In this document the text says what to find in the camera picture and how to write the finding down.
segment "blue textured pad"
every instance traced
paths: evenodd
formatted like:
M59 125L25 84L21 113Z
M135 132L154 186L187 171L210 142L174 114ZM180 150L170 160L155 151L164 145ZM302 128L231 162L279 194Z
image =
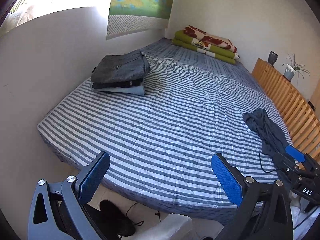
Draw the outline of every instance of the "blue textured pad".
M91 201L109 167L110 156L107 153L104 153L104 155L100 158L97 164L86 176L85 180L79 186L78 201L80 204L83 205Z
M212 156L211 168L230 202L240 206L242 202L241 187L216 154Z
M288 145L285 148L285 152L300 163L303 163L306 160L304 154L299 152L296 148L292 147L291 145Z

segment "green blanket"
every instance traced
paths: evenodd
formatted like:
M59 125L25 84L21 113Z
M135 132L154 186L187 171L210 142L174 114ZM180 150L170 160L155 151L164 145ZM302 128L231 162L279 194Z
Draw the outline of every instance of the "green blanket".
M177 39L173 39L172 40L172 45L175 45L175 46L179 46L179 47L183 47L183 48L186 48L186 49L191 49L193 51L197 51L197 52L200 52L202 54L205 54L207 56L210 56L210 57L214 57L216 59L219 59L219 60L222 60L224 62L227 62L227 63L230 63L230 64L236 64L236 61L233 59L233 58L229 58L229 57L225 57L225 56L221 56L219 54L216 54L216 53L213 53L211 51L207 51L207 50L204 50L204 49L201 49L201 48L198 48L196 46L193 46L191 44L187 44L183 41L179 41Z
M192 37L184 34L183 31L177 31L175 33L175 38L177 40L183 41L184 43L197 46L198 48L205 49L205 50L213 52L213 53L218 53L221 56L225 56L225 57L229 57L229 58L233 58L233 59L240 58L238 53L231 52L230 50L226 50L226 49L220 48L218 46L214 46L214 45L209 44L204 41L199 41L196 38L192 38Z

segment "white wall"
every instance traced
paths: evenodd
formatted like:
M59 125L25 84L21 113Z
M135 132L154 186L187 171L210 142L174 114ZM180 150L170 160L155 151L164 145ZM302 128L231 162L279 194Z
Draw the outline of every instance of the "white wall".
M295 53L311 77L300 76L297 85L296 75L292 84L311 97L320 75L320 24L304 0L174 0L166 38L186 25L231 39L249 71L272 50L284 73L286 53Z
M37 124L106 54L164 36L152 30L106 41L106 31L107 20L88 7L33 19L0 38L0 208L21 239L38 180L62 181L70 172L44 144Z

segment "bed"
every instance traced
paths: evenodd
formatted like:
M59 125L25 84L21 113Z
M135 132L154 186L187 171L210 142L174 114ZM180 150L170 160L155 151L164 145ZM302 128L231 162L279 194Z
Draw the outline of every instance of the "bed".
M145 96L90 89L90 79L63 99L37 129L61 161L78 169L100 151L111 165L102 184L167 213L228 223L230 203L210 161L220 152L244 176L273 183L261 170L259 136L244 112L261 107L288 131L272 101L243 65L231 65L162 39L143 48L151 72ZM261 155L265 169L272 160Z

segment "bolt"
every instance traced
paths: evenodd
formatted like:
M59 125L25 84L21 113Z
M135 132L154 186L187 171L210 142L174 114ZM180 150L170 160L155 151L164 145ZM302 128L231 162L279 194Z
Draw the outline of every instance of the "bolt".
M276 181L276 184L277 184L278 186L280 186L280 187L283 185L283 183L282 183L281 180L277 180L277 181Z
M45 183L45 180L44 180L44 179L41 179L41 180L38 181L38 185L39 185L39 186L42 186L44 183Z
M76 177L75 176L69 176L67 178L67 182L74 182L76 180Z
M248 183L252 183L252 182L254 182L254 178L253 177L246 177L245 181Z

